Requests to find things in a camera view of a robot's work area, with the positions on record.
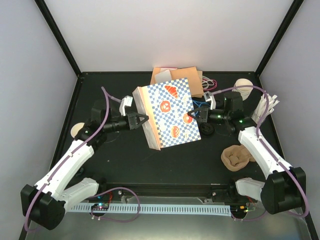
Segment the patterned box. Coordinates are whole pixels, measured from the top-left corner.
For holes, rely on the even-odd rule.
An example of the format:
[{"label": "patterned box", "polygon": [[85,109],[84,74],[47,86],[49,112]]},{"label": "patterned box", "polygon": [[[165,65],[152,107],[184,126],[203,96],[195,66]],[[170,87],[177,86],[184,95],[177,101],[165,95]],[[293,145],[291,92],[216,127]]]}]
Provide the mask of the patterned box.
[{"label": "patterned box", "polygon": [[149,116],[143,130],[151,149],[201,139],[197,122],[187,115],[194,109],[188,79],[137,87],[133,97],[138,113]]}]

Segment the metal floor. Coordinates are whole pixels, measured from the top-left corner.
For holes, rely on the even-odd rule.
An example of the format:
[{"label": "metal floor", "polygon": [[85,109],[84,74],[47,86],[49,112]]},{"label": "metal floor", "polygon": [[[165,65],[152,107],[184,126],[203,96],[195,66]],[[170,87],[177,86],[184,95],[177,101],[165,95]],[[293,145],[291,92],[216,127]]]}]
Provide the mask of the metal floor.
[{"label": "metal floor", "polygon": [[[143,198],[141,203],[196,204],[196,198]],[[249,212],[254,218],[263,213]],[[132,214],[109,213],[108,217],[126,220]],[[286,213],[267,214],[258,221],[234,221],[229,216],[140,214],[130,223],[97,219],[89,213],[69,212],[54,230],[41,228],[28,233],[27,240],[310,240],[306,222]]]}]

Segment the black work surface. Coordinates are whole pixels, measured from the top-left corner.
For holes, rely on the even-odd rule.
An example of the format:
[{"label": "black work surface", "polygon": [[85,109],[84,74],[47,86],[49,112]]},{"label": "black work surface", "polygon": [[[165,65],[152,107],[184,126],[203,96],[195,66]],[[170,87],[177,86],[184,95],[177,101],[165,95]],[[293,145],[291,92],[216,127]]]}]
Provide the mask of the black work surface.
[{"label": "black work surface", "polygon": [[[68,129],[63,152],[69,148],[73,138],[69,132],[72,126],[85,122],[91,115],[91,108],[96,100],[104,99],[101,86],[107,92],[121,99],[138,86],[150,83],[151,72],[106,72],[84,73],[76,106]],[[217,80],[216,90],[232,87],[237,79],[246,78],[254,85],[260,81],[253,73],[204,73],[206,77]],[[243,102],[245,112],[250,114],[256,108],[261,92],[253,90]],[[276,133],[268,118],[261,131],[269,143],[279,152]],[[221,153],[231,145],[239,145],[237,136],[226,136],[222,128],[217,128],[211,137],[202,140],[163,148],[161,151],[149,149],[143,129],[122,131],[108,135],[108,142],[84,165],[82,177],[100,174],[108,183],[119,184],[227,184],[231,178],[251,177],[264,181],[264,175],[255,162],[237,171],[229,171],[221,161]]]}]

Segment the white backdrop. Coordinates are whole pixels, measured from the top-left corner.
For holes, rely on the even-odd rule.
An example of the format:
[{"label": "white backdrop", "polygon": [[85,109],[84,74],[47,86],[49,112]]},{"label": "white backdrop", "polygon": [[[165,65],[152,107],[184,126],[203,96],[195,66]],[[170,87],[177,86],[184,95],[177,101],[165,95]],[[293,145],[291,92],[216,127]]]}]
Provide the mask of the white backdrop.
[{"label": "white backdrop", "polygon": [[20,191],[48,172],[77,77],[35,1],[0,0],[0,56],[0,239],[17,240]]},{"label": "white backdrop", "polygon": [[293,0],[46,0],[81,71],[255,71]]}]

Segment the beige sock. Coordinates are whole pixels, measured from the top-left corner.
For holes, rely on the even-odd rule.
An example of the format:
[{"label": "beige sock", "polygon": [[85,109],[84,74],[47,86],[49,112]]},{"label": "beige sock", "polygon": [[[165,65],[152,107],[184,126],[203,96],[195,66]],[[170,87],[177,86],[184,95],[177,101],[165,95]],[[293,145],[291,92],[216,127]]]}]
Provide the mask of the beige sock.
[{"label": "beige sock", "polygon": [[232,172],[243,169],[248,163],[256,160],[243,145],[232,145],[223,150],[221,154],[223,164]]}]

